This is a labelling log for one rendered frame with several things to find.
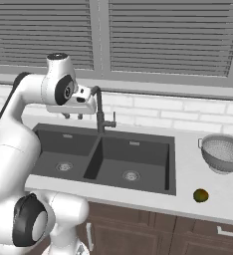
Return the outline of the dark grey double sink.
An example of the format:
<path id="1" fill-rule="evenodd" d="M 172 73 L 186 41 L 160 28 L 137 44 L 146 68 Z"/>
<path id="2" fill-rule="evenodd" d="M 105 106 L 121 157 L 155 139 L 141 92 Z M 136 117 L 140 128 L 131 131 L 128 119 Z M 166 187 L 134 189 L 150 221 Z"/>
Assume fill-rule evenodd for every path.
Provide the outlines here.
<path id="1" fill-rule="evenodd" d="M 35 175 L 176 194 L 172 136 L 46 124 L 33 132 L 41 143 Z"/>

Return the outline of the grey window blinds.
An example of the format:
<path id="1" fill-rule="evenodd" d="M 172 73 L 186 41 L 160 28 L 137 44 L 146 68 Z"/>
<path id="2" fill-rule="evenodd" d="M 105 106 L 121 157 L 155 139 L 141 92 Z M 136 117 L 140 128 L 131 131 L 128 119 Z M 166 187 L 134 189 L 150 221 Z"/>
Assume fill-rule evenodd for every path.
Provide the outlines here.
<path id="1" fill-rule="evenodd" d="M 61 51 L 96 66 L 94 36 L 109 39 L 113 72 L 226 77 L 233 61 L 233 0 L 0 0 L 0 65 L 43 67 Z"/>

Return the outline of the green yellow mango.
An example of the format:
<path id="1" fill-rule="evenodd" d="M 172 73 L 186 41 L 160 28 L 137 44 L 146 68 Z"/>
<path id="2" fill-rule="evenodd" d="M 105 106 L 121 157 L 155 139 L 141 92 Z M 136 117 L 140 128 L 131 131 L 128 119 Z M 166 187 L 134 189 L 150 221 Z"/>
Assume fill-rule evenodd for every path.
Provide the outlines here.
<path id="1" fill-rule="evenodd" d="M 196 189 L 193 193 L 193 199 L 196 202 L 205 202 L 209 197 L 209 194 L 206 190 L 199 188 Z"/>

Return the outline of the brown cupboard door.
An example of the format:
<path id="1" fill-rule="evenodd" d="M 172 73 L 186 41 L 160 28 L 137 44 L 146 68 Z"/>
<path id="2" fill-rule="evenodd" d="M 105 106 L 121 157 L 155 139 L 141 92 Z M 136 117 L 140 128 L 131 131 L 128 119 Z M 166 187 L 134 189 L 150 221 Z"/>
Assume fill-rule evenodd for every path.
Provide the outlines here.
<path id="1" fill-rule="evenodd" d="M 137 210 L 91 202 L 88 219 L 77 229 L 89 245 L 86 225 L 92 224 L 91 255 L 152 255 L 155 238 L 138 220 Z"/>

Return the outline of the grey metal colander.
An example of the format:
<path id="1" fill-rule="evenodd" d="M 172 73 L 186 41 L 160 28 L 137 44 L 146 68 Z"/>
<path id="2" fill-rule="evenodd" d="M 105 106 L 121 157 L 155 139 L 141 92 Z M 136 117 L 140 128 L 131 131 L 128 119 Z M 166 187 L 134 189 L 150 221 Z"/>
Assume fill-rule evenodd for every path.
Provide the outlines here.
<path id="1" fill-rule="evenodd" d="M 198 148 L 209 168 L 219 174 L 233 172 L 233 135 L 210 134 L 198 140 Z"/>

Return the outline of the brown drawer front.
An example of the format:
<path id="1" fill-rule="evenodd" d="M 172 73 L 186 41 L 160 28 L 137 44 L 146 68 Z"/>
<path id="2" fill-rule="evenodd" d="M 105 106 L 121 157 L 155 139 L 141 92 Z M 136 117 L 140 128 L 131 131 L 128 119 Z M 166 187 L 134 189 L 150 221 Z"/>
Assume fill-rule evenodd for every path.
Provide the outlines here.
<path id="1" fill-rule="evenodd" d="M 212 237 L 216 240 L 233 242 L 233 225 L 196 220 L 193 224 L 192 232 L 204 237 Z"/>

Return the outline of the black sink faucet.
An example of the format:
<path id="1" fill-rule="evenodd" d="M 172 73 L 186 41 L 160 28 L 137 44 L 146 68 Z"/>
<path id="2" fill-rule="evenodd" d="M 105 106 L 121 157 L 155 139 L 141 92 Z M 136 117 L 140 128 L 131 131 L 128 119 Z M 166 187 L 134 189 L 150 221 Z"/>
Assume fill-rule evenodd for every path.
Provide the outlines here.
<path id="1" fill-rule="evenodd" d="M 103 100 L 102 100 L 102 91 L 99 86 L 94 86 L 91 90 L 92 96 L 97 96 L 97 128 L 98 133 L 104 133 L 105 128 L 115 128 L 117 126 L 117 121 L 112 120 L 106 121 L 105 120 L 105 114 L 103 111 Z"/>

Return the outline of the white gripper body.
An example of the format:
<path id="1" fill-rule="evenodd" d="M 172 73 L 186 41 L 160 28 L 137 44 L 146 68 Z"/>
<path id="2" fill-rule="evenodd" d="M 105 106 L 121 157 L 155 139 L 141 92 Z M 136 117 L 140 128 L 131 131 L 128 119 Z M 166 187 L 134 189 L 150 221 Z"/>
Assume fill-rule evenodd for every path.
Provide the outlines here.
<path id="1" fill-rule="evenodd" d="M 46 109 L 50 113 L 93 115 L 97 110 L 97 103 L 93 97 L 72 97 L 62 106 L 46 106 Z"/>

